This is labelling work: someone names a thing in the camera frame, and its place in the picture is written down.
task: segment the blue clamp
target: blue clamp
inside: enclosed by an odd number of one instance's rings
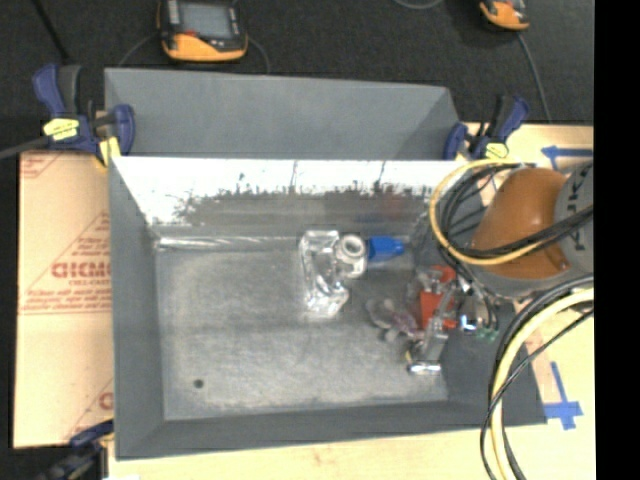
[[[96,464],[96,457],[103,453],[99,440],[114,431],[113,420],[99,423],[73,436],[69,445],[74,452],[56,462],[34,480],[76,480]]]
[[[468,160],[485,158],[491,144],[501,144],[506,150],[507,139],[528,115],[529,105],[524,99],[514,96],[508,108],[506,97],[499,96],[491,121],[486,127],[482,125],[476,135],[469,134],[469,128],[463,123],[453,126],[445,141],[442,159],[455,160],[458,154]]]
[[[126,104],[116,105],[98,119],[80,114],[76,104],[80,69],[77,65],[59,67],[57,64],[47,64],[32,77],[36,97],[47,107],[51,119],[45,125],[47,147],[87,151],[105,162],[100,147],[105,138],[99,137],[96,130],[100,126],[109,126],[109,135],[117,138],[120,152],[127,154],[135,137],[133,109]],[[47,133],[48,125],[55,129],[58,123],[62,124],[55,131]]]
[[[404,243],[402,240],[391,236],[372,236],[368,240],[369,261],[385,261],[404,254]]]

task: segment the red object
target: red object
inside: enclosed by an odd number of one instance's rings
[[[422,329],[427,328],[429,321],[433,318],[433,314],[436,309],[438,309],[440,301],[448,289],[447,285],[450,281],[453,281],[456,278],[456,271],[449,266],[435,265],[431,267],[430,270],[440,271],[442,272],[442,275],[438,279],[434,276],[434,282],[431,289],[427,287],[427,289],[420,291],[420,309],[419,314],[416,315],[416,319],[418,320],[418,325]],[[446,310],[450,309],[454,302],[455,301],[452,298],[449,302],[450,305]]]

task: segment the blue tape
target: blue tape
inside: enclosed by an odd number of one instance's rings
[[[558,164],[556,159],[559,157],[592,157],[593,150],[591,149],[574,149],[574,148],[559,148],[558,146],[548,146],[541,149],[542,154],[551,161],[551,166],[555,171],[558,170]]]
[[[558,385],[558,391],[560,391],[560,402],[544,404],[544,413],[547,418],[559,418],[564,430],[571,430],[576,428],[574,418],[576,416],[583,416],[582,409],[578,402],[569,402],[567,399],[567,393],[564,390],[562,379],[560,378],[560,371],[555,361],[551,362],[551,370],[553,377]]]

